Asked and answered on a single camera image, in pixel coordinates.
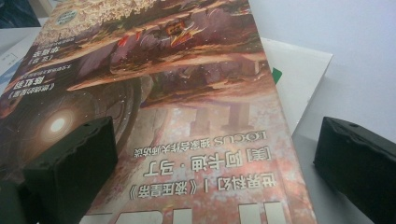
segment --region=black object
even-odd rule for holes
[[[20,186],[0,183],[0,223],[79,223],[117,161],[111,117],[79,126],[25,166]]]
[[[325,117],[314,164],[374,223],[396,223],[394,143],[357,124]]]

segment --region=glowing light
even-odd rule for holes
[[[64,126],[65,120],[64,119],[56,119],[50,126],[50,130],[54,133],[59,132],[62,127]]]

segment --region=cover illustration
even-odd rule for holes
[[[248,0],[58,4],[0,98],[0,176],[111,116],[81,223],[316,223]]]

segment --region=black plastic block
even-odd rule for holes
[[[314,164],[374,223],[396,223],[396,145],[357,124],[324,118]]]
[[[110,117],[87,122],[24,169],[44,207],[40,223],[79,223],[113,172],[118,156]]]

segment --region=black foam block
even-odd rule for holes
[[[394,143],[357,124],[324,118],[314,164],[374,223],[396,223]]]
[[[118,161],[110,117],[85,123],[23,169],[44,207],[40,223],[79,223]]]

